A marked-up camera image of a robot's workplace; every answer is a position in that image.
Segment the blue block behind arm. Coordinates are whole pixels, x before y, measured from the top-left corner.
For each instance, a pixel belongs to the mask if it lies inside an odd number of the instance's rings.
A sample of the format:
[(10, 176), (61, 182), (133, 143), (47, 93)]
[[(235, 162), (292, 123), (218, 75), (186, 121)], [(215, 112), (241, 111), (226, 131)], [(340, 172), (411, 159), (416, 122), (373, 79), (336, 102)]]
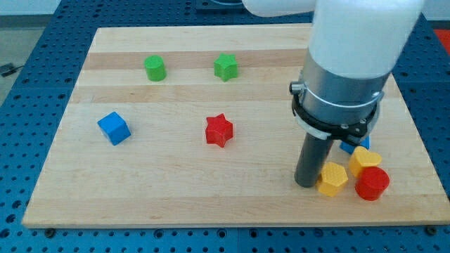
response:
[[(358, 146), (362, 146), (365, 149), (369, 150), (371, 148), (371, 137), (368, 136)], [(346, 153), (349, 153), (350, 155), (354, 152), (354, 149), (356, 148), (356, 145), (348, 144), (344, 141), (340, 143), (340, 149), (344, 150)]]

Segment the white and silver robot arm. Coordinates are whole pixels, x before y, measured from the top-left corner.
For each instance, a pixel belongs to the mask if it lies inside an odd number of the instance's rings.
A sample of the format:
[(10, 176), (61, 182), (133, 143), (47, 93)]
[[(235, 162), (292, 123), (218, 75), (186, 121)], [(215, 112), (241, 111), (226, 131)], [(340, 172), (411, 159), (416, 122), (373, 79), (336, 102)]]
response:
[(260, 17), (313, 12), (292, 111), (309, 137), (360, 143), (377, 122), (383, 87), (423, 0), (243, 0)]

